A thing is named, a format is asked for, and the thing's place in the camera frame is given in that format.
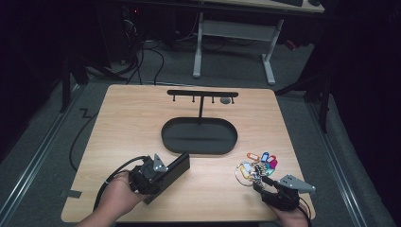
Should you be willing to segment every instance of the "wooden table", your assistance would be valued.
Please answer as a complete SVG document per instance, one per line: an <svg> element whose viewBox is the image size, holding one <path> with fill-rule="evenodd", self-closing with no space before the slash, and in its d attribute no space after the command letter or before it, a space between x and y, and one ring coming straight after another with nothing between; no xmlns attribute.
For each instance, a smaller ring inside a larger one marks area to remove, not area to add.
<svg viewBox="0 0 401 227"><path fill-rule="evenodd" d="M277 156L278 166L271 175L279 180L286 174L303 179L274 92L268 89L110 86L91 138L82 157L72 190L82 192L79 199L68 198L61 214L66 222L78 222L92 213L96 193L104 180L128 160L157 153L165 165L179 154L167 150L161 129L177 116L198 116L200 99L176 96L166 91L185 89L238 92L235 104L204 100L204 117L231 122L238 132L234 149L224 155L191 155L191 167L150 205L143 202L119 221L269 221L276 216L261 201L260 194L241 185L235 167L249 160L248 152ZM129 169L142 162L133 163ZM315 211L307 194L312 217Z"/></svg>

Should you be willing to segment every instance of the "pink key tag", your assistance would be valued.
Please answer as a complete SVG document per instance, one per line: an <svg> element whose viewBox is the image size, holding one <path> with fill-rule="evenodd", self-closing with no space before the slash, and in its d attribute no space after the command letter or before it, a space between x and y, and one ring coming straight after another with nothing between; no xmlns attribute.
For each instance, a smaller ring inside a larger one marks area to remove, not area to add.
<svg viewBox="0 0 401 227"><path fill-rule="evenodd" d="M269 162L270 168L275 169L277 167L277 160L272 160L271 162Z"/></svg>
<svg viewBox="0 0 401 227"><path fill-rule="evenodd" d="M266 161L267 163L270 163L271 161L276 160L275 155L271 155L268 160Z"/></svg>

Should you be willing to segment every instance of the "key hook rack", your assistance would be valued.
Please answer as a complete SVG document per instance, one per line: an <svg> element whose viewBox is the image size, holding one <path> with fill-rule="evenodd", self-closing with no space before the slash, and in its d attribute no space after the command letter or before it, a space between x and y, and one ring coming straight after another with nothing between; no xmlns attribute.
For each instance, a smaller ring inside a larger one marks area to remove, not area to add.
<svg viewBox="0 0 401 227"><path fill-rule="evenodd" d="M162 139L167 149L175 153L225 154L234 148L238 137L234 125L222 118L203 117L202 113L206 97L211 97L212 103L220 97L228 98L225 104L235 104L238 93L168 90L167 94L173 96L173 101L178 101L176 96L192 96L192 102L200 97L198 117L172 118L163 126Z"/></svg>

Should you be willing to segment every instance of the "desk leg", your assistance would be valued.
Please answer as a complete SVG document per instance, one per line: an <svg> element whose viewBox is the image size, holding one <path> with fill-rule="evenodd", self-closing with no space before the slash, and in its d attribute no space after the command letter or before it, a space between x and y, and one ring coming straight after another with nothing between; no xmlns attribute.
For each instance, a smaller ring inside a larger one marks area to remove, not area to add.
<svg viewBox="0 0 401 227"><path fill-rule="evenodd" d="M281 31L281 27L283 26L283 23L284 23L284 20L278 21L277 26L275 27L275 30L273 32L273 37L270 42L269 51L267 54L262 55L262 61L263 61L263 65L265 66L265 73L266 73L266 77L268 79L269 85L275 84L274 74L271 70L271 65L270 65L270 58L273 53L274 47L277 43L278 36L280 35L280 31Z"/></svg>
<svg viewBox="0 0 401 227"><path fill-rule="evenodd" d="M201 38L203 32L203 12L200 12L200 21L198 25L198 46L197 52L195 53L195 62L194 62L194 78L199 78L201 76Z"/></svg>

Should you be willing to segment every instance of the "hand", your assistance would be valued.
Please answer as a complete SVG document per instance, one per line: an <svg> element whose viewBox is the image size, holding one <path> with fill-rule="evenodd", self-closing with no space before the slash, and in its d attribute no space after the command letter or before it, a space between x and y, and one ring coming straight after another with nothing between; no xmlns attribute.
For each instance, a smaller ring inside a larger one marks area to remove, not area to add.
<svg viewBox="0 0 401 227"><path fill-rule="evenodd" d="M128 172L119 173L104 190L94 213L77 226L111 226L147 197L131 191Z"/></svg>
<svg viewBox="0 0 401 227"><path fill-rule="evenodd" d="M296 208L292 211L281 211L271 205L266 205L274 212L274 214L279 218L283 227L307 227L308 221L301 212L300 209ZM307 213L304 205L300 204L301 208Z"/></svg>

